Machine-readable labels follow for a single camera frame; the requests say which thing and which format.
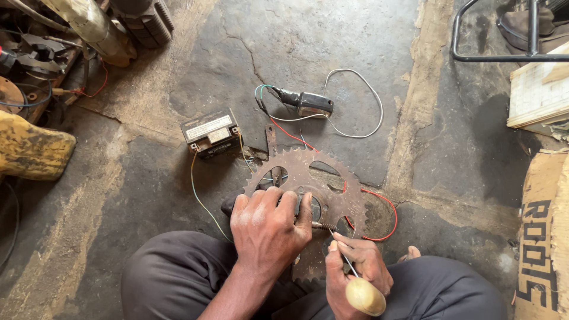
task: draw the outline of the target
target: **metal bracket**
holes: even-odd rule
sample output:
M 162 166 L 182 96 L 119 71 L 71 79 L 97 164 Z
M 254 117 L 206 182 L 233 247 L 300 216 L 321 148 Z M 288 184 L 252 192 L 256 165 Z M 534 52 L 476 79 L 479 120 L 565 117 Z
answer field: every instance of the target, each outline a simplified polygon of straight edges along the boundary
M 269 148 L 269 157 L 277 155 L 277 133 L 273 125 L 266 125 L 265 132 L 267 134 L 267 147 Z M 283 175 L 280 167 L 271 169 L 273 175 L 273 186 L 280 187 L 283 184 Z
M 451 55 L 455 60 L 462 62 L 568 62 L 568 54 L 538 54 L 539 37 L 539 3 L 541 0 L 528 0 L 529 8 L 529 29 L 527 41 L 527 53 L 525 55 L 509 56 L 463 56 L 458 53 L 460 41 L 460 19 L 472 5 L 478 0 L 470 0 L 458 13 L 456 13 L 455 24 L 452 28 Z

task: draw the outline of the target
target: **white wire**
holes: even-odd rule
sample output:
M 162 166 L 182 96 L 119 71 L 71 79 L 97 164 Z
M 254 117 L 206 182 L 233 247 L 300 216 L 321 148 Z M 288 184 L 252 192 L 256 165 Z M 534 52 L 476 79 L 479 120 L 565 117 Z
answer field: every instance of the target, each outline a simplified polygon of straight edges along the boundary
M 343 72 L 343 71 L 351 71 L 355 74 L 357 74 L 358 77 L 360 77 L 361 80 L 363 80 L 365 82 L 365 84 L 368 86 L 368 88 L 372 91 L 373 96 L 376 98 L 377 100 L 377 104 L 380 106 L 380 121 L 377 123 L 377 127 L 370 132 L 369 134 L 365 135 L 365 136 L 351 136 L 349 134 L 345 134 L 342 131 L 339 131 L 338 128 L 336 128 L 336 126 L 334 126 L 334 123 L 332 122 L 332 120 L 330 120 L 330 118 L 328 118 L 327 116 L 323 115 L 323 114 L 313 114 L 311 116 L 307 116 L 307 117 L 302 117 L 302 118 L 298 118 L 298 119 L 280 119 L 277 117 L 273 117 L 271 115 L 269 115 L 269 117 L 275 119 L 275 120 L 279 120 L 279 121 L 300 121 L 300 120 L 304 120 L 304 119 L 308 119 L 308 118 L 312 118 L 312 117 L 325 117 L 328 122 L 330 122 L 330 124 L 332 125 L 332 127 L 334 128 L 335 131 L 337 131 L 338 133 L 340 133 L 342 136 L 344 137 L 349 137 L 349 138 L 367 138 L 369 136 L 371 136 L 372 134 L 374 134 L 381 126 L 381 123 L 384 120 L 384 106 L 381 103 L 381 99 L 379 97 L 379 95 L 377 94 L 377 92 L 372 88 L 372 86 L 365 80 L 365 78 L 359 74 L 357 71 L 352 70 L 352 69 L 334 69 L 332 71 L 330 71 L 330 73 L 328 74 L 328 76 L 326 77 L 326 82 L 324 83 L 324 96 L 326 96 L 326 86 L 328 85 L 328 80 L 330 79 L 330 76 L 333 75 L 336 72 Z

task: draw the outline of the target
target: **screwdriver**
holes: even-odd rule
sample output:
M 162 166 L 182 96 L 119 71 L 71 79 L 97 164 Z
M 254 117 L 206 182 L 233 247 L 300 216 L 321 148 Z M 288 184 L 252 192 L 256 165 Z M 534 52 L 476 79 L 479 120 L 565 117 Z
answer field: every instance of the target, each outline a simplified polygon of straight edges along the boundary
M 342 256 L 356 276 L 356 278 L 352 279 L 346 286 L 346 299 L 348 299 L 351 306 L 365 314 L 369 314 L 372 317 L 381 315 L 386 307 L 384 295 L 369 283 L 369 281 L 358 276 L 348 257 L 343 253 Z

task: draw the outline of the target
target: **rusty sprocket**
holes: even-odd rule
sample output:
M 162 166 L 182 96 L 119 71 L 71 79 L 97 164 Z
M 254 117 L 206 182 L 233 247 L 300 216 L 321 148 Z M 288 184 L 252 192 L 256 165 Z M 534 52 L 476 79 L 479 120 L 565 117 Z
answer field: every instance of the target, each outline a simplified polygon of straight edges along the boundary
M 310 175 L 308 167 L 314 161 L 323 162 L 338 171 L 347 183 L 344 193 L 335 194 L 324 182 Z M 263 176 L 274 167 L 283 167 L 288 172 L 288 179 L 281 185 L 285 191 L 294 191 L 299 195 L 312 192 L 320 203 L 321 215 L 318 222 L 336 225 L 339 219 L 347 215 L 357 226 L 354 238 L 358 239 L 364 234 L 367 220 L 365 200 L 358 180 L 342 162 L 329 154 L 317 153 L 313 150 L 284 151 L 274 157 L 269 157 L 269 161 L 264 162 L 257 172 L 253 173 L 251 179 L 247 180 L 247 186 L 243 187 L 245 195 L 252 196 Z M 293 279 L 312 280 L 323 278 L 326 275 L 322 244 L 329 236 L 330 231 L 328 230 L 312 230 L 312 241 L 301 252 L 300 261 L 292 271 Z

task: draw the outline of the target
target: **dark trousers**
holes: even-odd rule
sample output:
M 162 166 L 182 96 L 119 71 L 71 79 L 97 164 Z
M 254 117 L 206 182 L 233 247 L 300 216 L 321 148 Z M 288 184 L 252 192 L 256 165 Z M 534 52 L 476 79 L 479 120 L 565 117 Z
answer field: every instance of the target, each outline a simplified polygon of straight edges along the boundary
M 237 252 L 202 233 L 150 239 L 127 262 L 121 296 L 125 320 L 197 319 L 220 290 Z M 496 288 L 462 262 L 423 256 L 387 269 L 393 277 L 379 319 L 506 319 Z M 334 319 L 323 282 L 279 280 L 255 318 Z

